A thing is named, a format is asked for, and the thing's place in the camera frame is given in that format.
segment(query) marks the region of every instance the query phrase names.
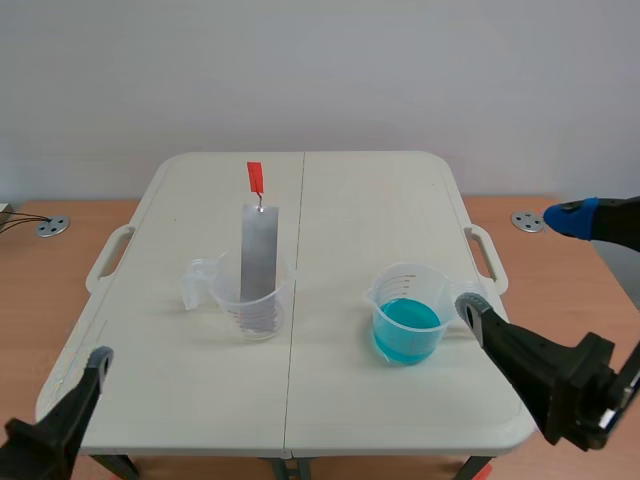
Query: white wall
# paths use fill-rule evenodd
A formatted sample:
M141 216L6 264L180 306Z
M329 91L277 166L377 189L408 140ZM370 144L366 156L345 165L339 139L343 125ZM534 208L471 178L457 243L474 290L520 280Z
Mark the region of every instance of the white wall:
M639 18L638 0L4 0L0 195L140 196L181 152L303 149L431 151L467 193L638 194Z

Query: measuring cup with blue liquid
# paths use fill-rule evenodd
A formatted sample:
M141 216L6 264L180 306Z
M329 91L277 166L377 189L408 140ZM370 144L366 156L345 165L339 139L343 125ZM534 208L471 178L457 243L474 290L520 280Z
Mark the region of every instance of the measuring cup with blue liquid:
M411 365L427 358L455 316L449 279L415 263L387 267L365 299L373 306L375 344L390 363Z

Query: blue liquid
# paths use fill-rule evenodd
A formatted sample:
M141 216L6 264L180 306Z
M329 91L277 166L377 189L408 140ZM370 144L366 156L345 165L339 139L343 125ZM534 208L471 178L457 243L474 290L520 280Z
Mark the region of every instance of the blue liquid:
M434 328L440 326L438 315L423 303L408 298L398 298L384 304L380 309L387 317L400 325L411 328ZM374 329L374 338L382 353L394 362L411 365L418 363L433 353L441 331L418 333L409 332L381 322Z

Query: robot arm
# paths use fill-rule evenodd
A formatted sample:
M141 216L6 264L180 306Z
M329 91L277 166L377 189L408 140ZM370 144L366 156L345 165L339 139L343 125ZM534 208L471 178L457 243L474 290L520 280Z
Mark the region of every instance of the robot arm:
M591 198L554 205L544 214L563 235L640 252L637 218L640 197ZM456 308L549 443L564 437L585 451L604 447L640 388L640 344L615 373L609 367L614 344L594 333L565 347L505 322L478 295L461 295Z
M12 419L0 448L0 480L67 480L102 392L113 350L94 350L82 378L35 425Z

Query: metal grommet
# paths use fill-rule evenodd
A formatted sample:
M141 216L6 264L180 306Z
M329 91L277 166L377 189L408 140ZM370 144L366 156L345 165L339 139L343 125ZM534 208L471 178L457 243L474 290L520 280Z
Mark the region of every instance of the metal grommet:
M36 227L36 235L42 238L54 237L69 228L69 217L57 215L47 222L40 222Z
M515 212L511 215L511 223L523 232L537 233L544 228L544 220L533 212Z

